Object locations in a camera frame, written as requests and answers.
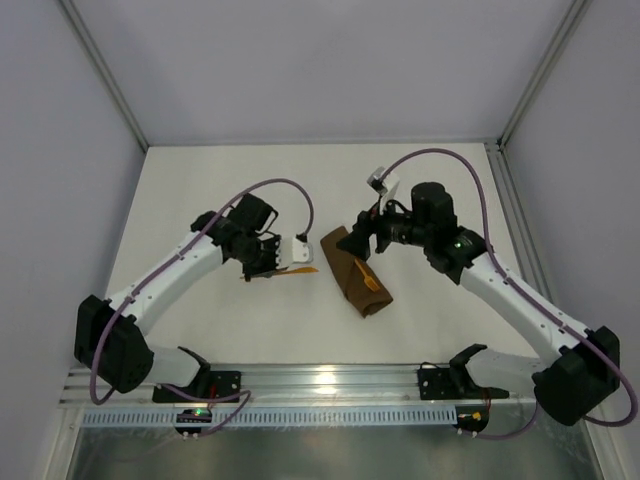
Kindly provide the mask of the orange plastic fork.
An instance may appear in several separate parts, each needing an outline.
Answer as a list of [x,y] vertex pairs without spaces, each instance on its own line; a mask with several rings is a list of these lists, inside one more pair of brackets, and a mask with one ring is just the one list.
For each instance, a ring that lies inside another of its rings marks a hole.
[[365,264],[358,258],[354,259],[354,264],[361,272],[363,276],[363,282],[366,287],[372,292],[379,291],[381,289],[380,285],[376,282],[375,278],[369,274]]

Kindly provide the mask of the orange plastic knife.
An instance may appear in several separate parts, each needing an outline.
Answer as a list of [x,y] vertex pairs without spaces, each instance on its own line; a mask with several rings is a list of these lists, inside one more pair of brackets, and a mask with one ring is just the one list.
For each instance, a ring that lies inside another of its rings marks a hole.
[[273,277],[284,276],[284,275],[314,274],[314,273],[319,273],[319,270],[315,267],[300,267],[296,269],[274,270],[274,271],[259,273],[255,275],[243,275],[240,278],[246,282],[249,282],[253,279],[261,279],[261,278],[267,279],[267,278],[273,278]]

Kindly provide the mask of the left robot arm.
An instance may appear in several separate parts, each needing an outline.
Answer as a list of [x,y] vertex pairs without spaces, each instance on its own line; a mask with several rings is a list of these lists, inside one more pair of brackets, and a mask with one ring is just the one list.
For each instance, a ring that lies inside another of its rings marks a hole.
[[160,347],[146,337],[161,316],[191,286],[229,260],[245,277],[277,268],[280,238],[269,232],[277,211],[244,195],[225,215],[200,215],[178,246],[143,278],[101,299],[91,295],[78,308],[74,357],[115,391],[144,382],[191,389],[201,382],[205,361],[185,347]]

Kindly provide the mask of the brown cloth napkin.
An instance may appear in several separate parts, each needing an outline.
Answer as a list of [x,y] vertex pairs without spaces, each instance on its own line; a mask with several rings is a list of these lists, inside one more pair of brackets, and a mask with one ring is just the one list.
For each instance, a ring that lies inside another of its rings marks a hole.
[[347,235],[346,227],[339,226],[327,233],[320,240],[320,245],[344,298],[363,318],[366,318],[390,305],[393,302],[393,297],[371,267],[361,260],[369,274],[381,287],[377,292],[370,291],[363,282],[361,272],[354,264],[356,257],[337,248],[337,242]]

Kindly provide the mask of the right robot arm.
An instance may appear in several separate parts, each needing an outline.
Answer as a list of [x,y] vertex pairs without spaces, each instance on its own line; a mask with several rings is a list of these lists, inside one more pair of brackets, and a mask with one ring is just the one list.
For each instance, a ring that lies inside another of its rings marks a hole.
[[554,324],[545,315],[553,305],[513,271],[496,267],[485,239],[458,224],[443,185],[415,185],[409,208],[395,200],[396,184],[372,180],[370,185],[379,200],[358,215],[338,248],[361,260],[392,243],[422,248],[436,271],[483,300],[536,354],[508,355],[474,344],[450,361],[460,392],[487,387],[533,396],[551,418],[572,426],[618,389],[619,380],[608,367],[619,362],[617,336],[571,318]]

